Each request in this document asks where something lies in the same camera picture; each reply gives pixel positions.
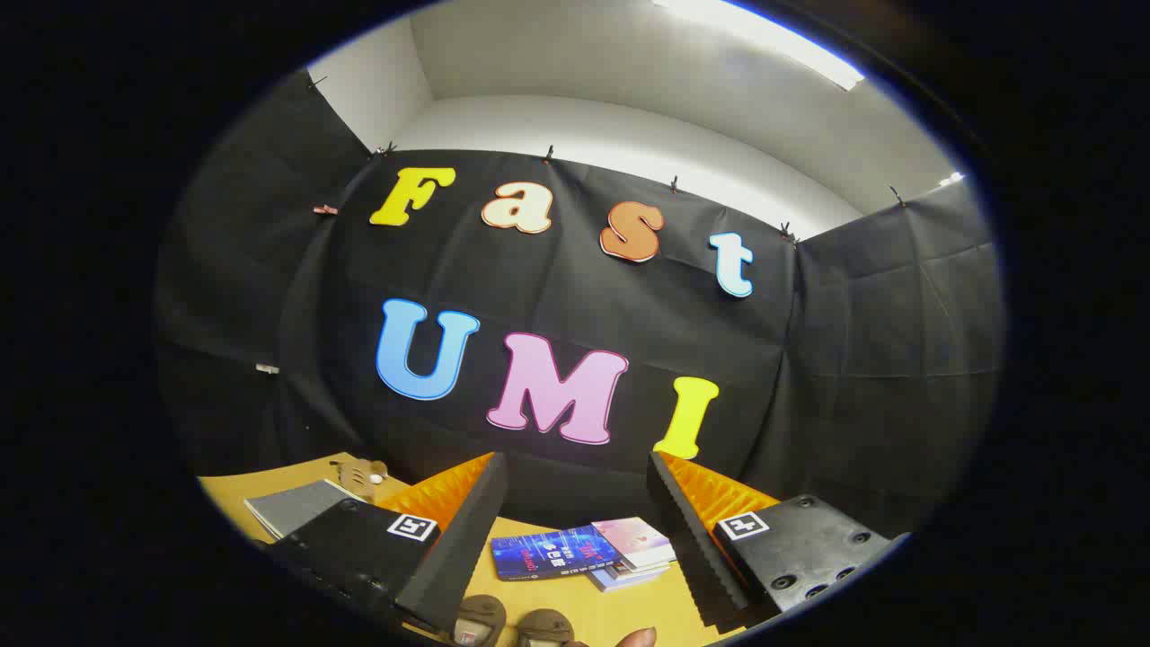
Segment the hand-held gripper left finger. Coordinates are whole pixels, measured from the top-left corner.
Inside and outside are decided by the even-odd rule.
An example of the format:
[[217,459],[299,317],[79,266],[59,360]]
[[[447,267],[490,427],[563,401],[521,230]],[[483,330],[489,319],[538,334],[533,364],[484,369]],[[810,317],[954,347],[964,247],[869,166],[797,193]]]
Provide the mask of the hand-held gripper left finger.
[[447,634],[507,486],[507,460],[488,452],[381,503],[342,496],[266,553],[388,627],[407,622]]

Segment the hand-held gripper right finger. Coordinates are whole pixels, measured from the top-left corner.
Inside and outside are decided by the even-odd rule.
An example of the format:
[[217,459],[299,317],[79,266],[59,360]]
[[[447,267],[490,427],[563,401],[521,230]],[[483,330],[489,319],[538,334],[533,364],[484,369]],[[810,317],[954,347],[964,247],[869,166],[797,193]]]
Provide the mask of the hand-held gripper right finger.
[[787,500],[666,452],[646,473],[705,625],[747,630],[816,604],[903,547],[820,496]]

